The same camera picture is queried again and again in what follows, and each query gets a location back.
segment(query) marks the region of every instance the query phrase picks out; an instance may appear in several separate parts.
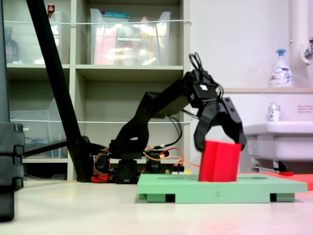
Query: plastic storage bin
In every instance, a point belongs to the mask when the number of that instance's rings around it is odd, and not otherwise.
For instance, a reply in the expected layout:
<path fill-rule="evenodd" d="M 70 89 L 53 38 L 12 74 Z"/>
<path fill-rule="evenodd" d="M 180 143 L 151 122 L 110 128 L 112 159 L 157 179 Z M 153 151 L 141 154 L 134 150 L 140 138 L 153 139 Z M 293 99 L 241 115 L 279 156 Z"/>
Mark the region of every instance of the plastic storage bin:
<path fill-rule="evenodd" d="M 169 65 L 169 23 L 105 23 L 98 9 L 91 9 L 91 64 Z M 160 21 L 170 20 L 163 12 Z"/>
<path fill-rule="evenodd" d="M 55 99 L 47 110 L 10 111 L 10 119 L 11 122 L 23 125 L 26 150 L 41 144 L 66 139 Z M 47 151 L 34 157 L 67 158 L 67 148 Z"/>
<path fill-rule="evenodd" d="M 54 12 L 50 25 L 61 63 L 69 63 L 70 25 L 63 12 Z M 34 25 L 31 23 L 4 23 L 7 63 L 45 64 Z"/>

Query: green base plate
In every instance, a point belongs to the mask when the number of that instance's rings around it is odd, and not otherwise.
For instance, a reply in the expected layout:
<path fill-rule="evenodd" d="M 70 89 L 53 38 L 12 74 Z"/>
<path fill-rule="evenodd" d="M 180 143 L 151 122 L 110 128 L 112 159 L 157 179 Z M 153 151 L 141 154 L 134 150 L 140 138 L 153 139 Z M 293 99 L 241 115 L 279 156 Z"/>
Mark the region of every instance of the green base plate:
<path fill-rule="evenodd" d="M 142 174 L 140 200 L 176 203 L 294 202 L 307 184 L 264 174 L 238 174 L 236 182 L 199 182 L 198 175 Z"/>

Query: red mat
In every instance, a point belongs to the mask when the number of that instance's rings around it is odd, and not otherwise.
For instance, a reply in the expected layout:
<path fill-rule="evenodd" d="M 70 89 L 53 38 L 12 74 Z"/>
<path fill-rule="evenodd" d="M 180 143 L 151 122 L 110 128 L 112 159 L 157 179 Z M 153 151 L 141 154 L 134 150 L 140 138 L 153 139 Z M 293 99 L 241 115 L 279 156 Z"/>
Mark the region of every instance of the red mat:
<path fill-rule="evenodd" d="M 262 174 L 304 182 L 308 184 L 308 190 L 313 190 L 313 174 L 298 174 L 298 175 L 292 175 L 292 176 L 283 176 L 283 175 L 279 175 L 279 174 L 275 174 L 271 172 L 266 172 L 266 173 L 262 172 Z"/>

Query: small bottle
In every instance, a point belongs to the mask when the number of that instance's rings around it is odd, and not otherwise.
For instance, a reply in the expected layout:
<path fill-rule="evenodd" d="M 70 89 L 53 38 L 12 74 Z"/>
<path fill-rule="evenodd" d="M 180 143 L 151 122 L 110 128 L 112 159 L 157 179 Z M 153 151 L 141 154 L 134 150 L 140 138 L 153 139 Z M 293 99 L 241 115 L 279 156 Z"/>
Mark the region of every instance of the small bottle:
<path fill-rule="evenodd" d="M 269 121 L 281 121 L 280 106 L 275 102 L 268 107 L 268 119 Z"/>
<path fill-rule="evenodd" d="M 293 75 L 284 58 L 286 52 L 285 49 L 279 49 L 276 51 L 278 54 L 278 62 L 273 68 L 269 80 L 271 87 L 293 87 Z"/>
<path fill-rule="evenodd" d="M 52 14 L 54 13 L 54 11 L 55 11 L 55 6 L 53 4 L 49 4 L 48 9 L 47 9 L 49 21 L 52 17 Z"/>
<path fill-rule="evenodd" d="M 4 27 L 5 57 L 7 63 L 17 62 L 20 59 L 20 47 L 12 39 L 12 28 Z"/>
<path fill-rule="evenodd" d="M 142 17 L 141 22 L 148 22 L 148 18 L 146 16 Z M 148 23 L 140 24 L 140 43 L 139 43 L 139 64 L 140 65 L 151 65 L 149 61 L 149 53 L 151 47 L 151 35 L 147 33 Z"/>

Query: shelf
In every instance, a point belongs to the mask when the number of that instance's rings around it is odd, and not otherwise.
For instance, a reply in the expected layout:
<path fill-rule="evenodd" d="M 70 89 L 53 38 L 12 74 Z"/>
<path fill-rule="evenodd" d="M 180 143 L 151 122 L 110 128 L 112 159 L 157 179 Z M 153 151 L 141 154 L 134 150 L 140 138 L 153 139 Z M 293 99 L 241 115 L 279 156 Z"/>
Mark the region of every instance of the shelf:
<path fill-rule="evenodd" d="M 23 158 L 23 163 L 67 163 L 67 158 Z"/>
<path fill-rule="evenodd" d="M 62 65 L 66 81 L 69 81 L 69 65 Z M 9 81 L 48 81 L 45 65 L 7 64 Z"/>
<path fill-rule="evenodd" d="M 117 164 L 120 159 L 110 159 L 111 164 Z M 136 159 L 138 164 L 146 164 L 146 159 Z M 178 159 L 165 159 L 161 161 L 161 164 L 175 164 Z"/>
<path fill-rule="evenodd" d="M 278 87 L 278 88 L 224 88 L 224 93 L 241 93 L 241 94 L 281 94 L 281 93 L 313 93 L 313 88 L 298 87 Z"/>
<path fill-rule="evenodd" d="M 87 0 L 87 2 L 114 5 L 179 5 L 180 0 Z"/>
<path fill-rule="evenodd" d="M 173 82 L 183 74 L 183 66 L 76 65 L 87 81 Z"/>

